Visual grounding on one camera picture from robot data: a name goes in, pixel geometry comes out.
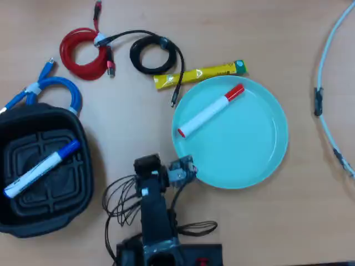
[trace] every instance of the blue cable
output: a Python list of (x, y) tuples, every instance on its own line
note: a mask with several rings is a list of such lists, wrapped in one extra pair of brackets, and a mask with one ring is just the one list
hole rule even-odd
[[(50, 71), (52, 71), (53, 65), (53, 58), (44, 65), (44, 68), (42, 69), (37, 81), (38, 87), (41, 91), (51, 85), (61, 84), (67, 87), (72, 95), (72, 102), (70, 103), (70, 107), (68, 108), (68, 110), (77, 115), (80, 108), (82, 107), (82, 96), (80, 94), (80, 91), (74, 83), (72, 83), (66, 78), (61, 78), (58, 76), (47, 77)], [(37, 102), (37, 94), (33, 91), (28, 91), (25, 89), (19, 94), (17, 94), (7, 105), (5, 105), (5, 107), (0, 111), (0, 113), (11, 109), (25, 97), (27, 97), (27, 105), (33, 105)]]

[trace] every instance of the plastic plate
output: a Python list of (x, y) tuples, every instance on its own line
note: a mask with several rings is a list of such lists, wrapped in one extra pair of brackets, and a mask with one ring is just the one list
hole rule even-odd
[[(179, 126), (238, 83), (245, 91), (187, 138)], [(218, 76), (196, 84), (176, 108), (173, 143), (179, 157), (192, 155), (201, 181), (238, 189), (268, 178), (288, 145), (286, 115), (262, 85), (240, 76)]]

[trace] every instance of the table surface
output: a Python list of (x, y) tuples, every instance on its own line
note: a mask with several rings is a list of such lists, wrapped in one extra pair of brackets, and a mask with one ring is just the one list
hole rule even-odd
[[(105, 0), (100, 29), (107, 35), (144, 28), (167, 36), (182, 50), (187, 69), (244, 59), (250, 78), (279, 99), (288, 118), (290, 144), (276, 171), (260, 185), (237, 191), (191, 184), (177, 204), (179, 223), (214, 219), (216, 232), (183, 243), (223, 243), (225, 265), (290, 265), (355, 259), (355, 185), (332, 154), (312, 115), (315, 73), (325, 38), (351, 1), (312, 0)], [(31, 239), (0, 235), (0, 258), (8, 266), (111, 265), (104, 246), (106, 215), (101, 196), (108, 183), (133, 172), (134, 159), (158, 152), (176, 159), (170, 136), (172, 90), (157, 92), (152, 78), (129, 59), (137, 37), (115, 43), (116, 77), (84, 81), (59, 57), (59, 43), (72, 29), (92, 27), (93, 1), (0, 2), (0, 105), (35, 81), (44, 62), (59, 61), (57, 75), (71, 79), (83, 95), (80, 120), (93, 155), (95, 194), (88, 209), (66, 228)], [(352, 119), (355, 93), (352, 13), (339, 29), (324, 68), (324, 113), (343, 154), (355, 162)], [(77, 61), (97, 55), (83, 45)], [(163, 63), (158, 48), (143, 63)], [(187, 91), (191, 86), (184, 86)], [(66, 106), (63, 88), (40, 101)], [(110, 227), (114, 245), (140, 231)]]

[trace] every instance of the yellow snack packet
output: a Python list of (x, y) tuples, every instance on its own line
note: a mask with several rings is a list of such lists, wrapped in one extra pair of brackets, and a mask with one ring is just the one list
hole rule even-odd
[[(182, 84), (189, 82), (202, 81), (213, 76), (222, 75), (244, 75), (248, 70), (243, 60), (237, 60), (232, 63), (224, 65), (212, 66), (210, 68), (200, 68), (184, 72), (182, 77)], [(174, 86), (178, 83), (180, 74), (171, 75), (154, 75), (154, 83), (157, 90), (162, 90), (170, 86)]]

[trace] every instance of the white marker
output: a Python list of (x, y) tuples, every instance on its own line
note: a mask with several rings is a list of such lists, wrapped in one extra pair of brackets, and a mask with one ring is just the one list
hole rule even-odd
[(42, 162), (40, 162), (27, 173), (25, 173), (23, 176), (8, 185), (4, 189), (5, 196), (13, 198), (16, 195), (20, 194), (23, 190), (25, 190), (41, 176), (44, 176), (51, 169), (55, 168), (59, 163), (64, 160), (64, 158), (72, 154), (79, 147), (80, 142), (78, 140), (73, 140), (71, 143), (67, 144), (67, 146), (61, 148), (59, 151), (52, 153)]
[(194, 118), (178, 128), (178, 132), (182, 137), (188, 137), (192, 132), (210, 120), (215, 114), (223, 110), (235, 97), (244, 91), (243, 84), (236, 85), (232, 90), (224, 96), (218, 98), (214, 103), (199, 112)]

